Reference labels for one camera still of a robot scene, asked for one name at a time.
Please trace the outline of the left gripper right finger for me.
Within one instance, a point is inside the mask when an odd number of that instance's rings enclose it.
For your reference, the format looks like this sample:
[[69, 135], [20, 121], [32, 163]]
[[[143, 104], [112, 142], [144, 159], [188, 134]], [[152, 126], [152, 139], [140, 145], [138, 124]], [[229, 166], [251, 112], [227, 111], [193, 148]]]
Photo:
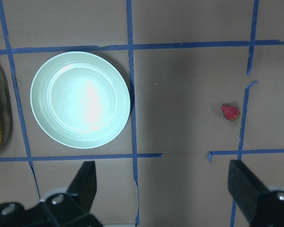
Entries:
[[260, 196], [270, 193], [241, 160], [229, 162], [228, 191], [250, 224], [256, 217]]

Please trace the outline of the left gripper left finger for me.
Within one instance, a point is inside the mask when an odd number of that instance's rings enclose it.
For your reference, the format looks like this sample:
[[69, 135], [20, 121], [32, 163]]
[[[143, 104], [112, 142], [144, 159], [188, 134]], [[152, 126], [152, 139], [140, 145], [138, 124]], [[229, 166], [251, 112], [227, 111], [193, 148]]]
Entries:
[[94, 161], [85, 161], [81, 165], [66, 192], [85, 212], [90, 212], [96, 196], [96, 165]]

